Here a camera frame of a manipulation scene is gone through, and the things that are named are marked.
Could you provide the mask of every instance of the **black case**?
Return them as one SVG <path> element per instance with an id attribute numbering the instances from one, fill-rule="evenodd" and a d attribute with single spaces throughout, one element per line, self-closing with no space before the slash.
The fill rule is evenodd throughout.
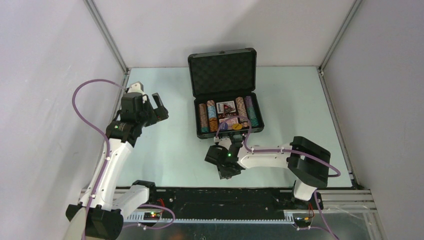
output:
<path id="1" fill-rule="evenodd" d="M 234 101 L 237 97 L 251 96 L 258 126 L 252 133 L 264 129 L 261 110 L 255 90 L 256 83 L 256 50 L 245 48 L 239 50 L 195 53 L 188 56 L 191 86 L 193 89 L 194 111 L 196 117 L 196 133 L 200 139 L 215 137 L 216 132 L 201 133 L 199 104 L 214 100 L 215 104 Z M 221 130 L 219 136 L 246 134 L 248 128 L 240 130 Z"/>

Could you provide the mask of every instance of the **gray wall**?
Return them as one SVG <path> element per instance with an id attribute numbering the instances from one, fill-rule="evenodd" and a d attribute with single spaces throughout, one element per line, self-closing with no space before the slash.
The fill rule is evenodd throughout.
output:
<path id="1" fill-rule="evenodd" d="M 123 73 L 82 0 L 2 1 L 0 58 L 0 239 L 62 239 L 103 142 L 73 91 Z M 94 83 L 77 106 L 105 129 L 117 93 Z"/>
<path id="2" fill-rule="evenodd" d="M 365 0 L 324 77 L 388 239 L 423 239 L 424 1 Z"/>

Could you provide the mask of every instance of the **case lid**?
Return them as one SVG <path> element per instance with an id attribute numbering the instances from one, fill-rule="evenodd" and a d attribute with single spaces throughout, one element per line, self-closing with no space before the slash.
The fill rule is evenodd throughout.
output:
<path id="1" fill-rule="evenodd" d="M 198 53 L 188 56 L 193 96 L 255 90 L 256 50 Z"/>

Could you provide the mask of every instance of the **white table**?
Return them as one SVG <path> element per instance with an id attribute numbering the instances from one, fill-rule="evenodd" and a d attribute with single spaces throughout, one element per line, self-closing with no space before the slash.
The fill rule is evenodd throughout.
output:
<path id="1" fill-rule="evenodd" d="M 293 186 L 296 177 L 288 169 L 269 167 L 243 170 L 232 179 L 220 180 L 217 167 L 204 160 L 213 140 L 196 136 L 195 98 L 188 68 L 133 68 L 128 84 L 137 81 L 149 96 L 159 93 L 169 118 L 143 128 L 118 186 L 130 186 L 135 180 L 155 182 L 160 187 Z M 315 67 L 258 67 L 254 92 L 265 128 L 250 136 L 250 146 L 277 146 L 290 143 L 293 136 L 303 136 L 329 150 L 330 164 L 341 171 L 340 177 L 328 180 L 328 187 L 352 186 Z"/>

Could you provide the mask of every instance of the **blue poker chip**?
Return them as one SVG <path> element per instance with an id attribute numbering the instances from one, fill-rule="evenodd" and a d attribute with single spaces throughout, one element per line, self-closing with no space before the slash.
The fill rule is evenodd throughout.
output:
<path id="1" fill-rule="evenodd" d="M 226 122 L 221 125 L 221 130 L 228 130 L 228 124 Z"/>

